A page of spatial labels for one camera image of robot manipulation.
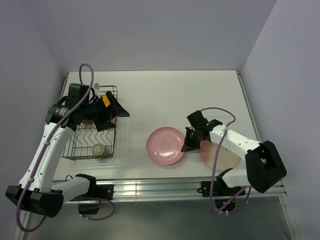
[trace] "orange label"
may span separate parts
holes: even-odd
[[[109,99],[107,98],[107,96],[103,95],[101,97],[102,97],[102,100],[103,100],[105,106],[108,107],[111,103],[110,103]]]

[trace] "white wall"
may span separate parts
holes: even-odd
[[[59,98],[62,74],[18,0],[0,0],[0,239],[11,239],[15,206],[6,197],[39,145],[48,108]]]
[[[276,0],[21,0],[68,71],[243,68]]]
[[[288,175],[291,210],[304,239],[319,239],[320,1],[278,0],[242,72],[264,140]]]

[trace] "metal frame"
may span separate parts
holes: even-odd
[[[111,91],[115,99],[118,99],[118,88],[115,85],[100,86],[98,93],[103,96],[107,91]],[[76,127],[74,134],[68,140],[62,152],[62,158],[70,160],[96,159],[93,155],[92,148],[95,144],[100,143],[107,152],[99,158],[111,159],[115,154],[117,128],[111,128],[104,131],[97,131],[95,124],[81,123]]]
[[[64,91],[65,91],[65,89],[66,89],[68,77],[69,77],[69,73],[66,73],[66,74],[64,75],[63,84],[62,84],[62,91],[61,91],[61,93],[60,93],[60,98],[59,98],[59,99],[62,99],[63,96],[64,96]]]
[[[252,114],[252,110],[245,92],[240,72],[237,71],[239,84],[242,89],[242,93],[249,111],[250,119],[254,128],[254,132],[257,140],[261,140],[255,119]],[[68,74],[66,74],[62,93],[68,80]],[[200,182],[210,181],[210,177],[193,177],[193,178],[168,178],[168,179],[133,179],[133,180],[98,180],[98,185],[113,184],[114,194],[113,202],[148,202],[148,201],[181,201],[181,200],[207,200],[208,198],[202,197],[197,193],[197,189],[201,186]],[[290,237],[293,240],[300,240],[300,234],[295,223],[294,217],[290,210],[287,194],[282,181],[271,187],[266,193],[259,193],[254,189],[250,194],[251,198],[267,198],[267,197],[279,197],[279,201],[282,207],[284,219],[288,226]],[[215,199],[225,199],[226,197],[215,197]],[[69,201],[66,204],[92,204],[96,201]],[[30,213],[26,212],[21,214],[21,222],[23,225],[28,224]],[[14,240],[22,240],[24,232],[18,227],[13,235]]]

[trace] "white table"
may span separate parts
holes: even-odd
[[[84,84],[89,84],[90,73],[83,73]],[[131,114],[119,117],[115,155],[113,159],[84,159],[72,161],[62,158],[54,180],[79,173],[100,180],[137,180],[164,178],[209,177],[212,170],[196,152],[185,153],[170,166],[158,166],[146,152],[148,136],[157,128],[177,128],[183,135],[189,126],[187,116],[206,107],[220,107],[234,113],[234,131],[256,139],[245,97],[234,70],[206,71],[104,71],[94,73],[94,82],[115,85],[118,101]],[[77,72],[70,72],[63,95],[71,83],[79,83]],[[224,112],[208,110],[204,116],[210,121],[224,123],[231,117]]]

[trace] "dish rack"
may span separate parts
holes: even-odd
[[[115,99],[118,100],[118,88],[114,85],[103,85],[99,89],[100,96],[105,95],[107,91],[111,91]],[[95,144],[103,144],[107,151],[106,154],[100,155],[98,158],[110,159],[115,154],[116,128],[104,131],[97,131],[94,123],[84,124],[83,122],[76,127],[74,134],[65,145],[62,158],[70,160],[96,159],[93,155],[92,147]]]

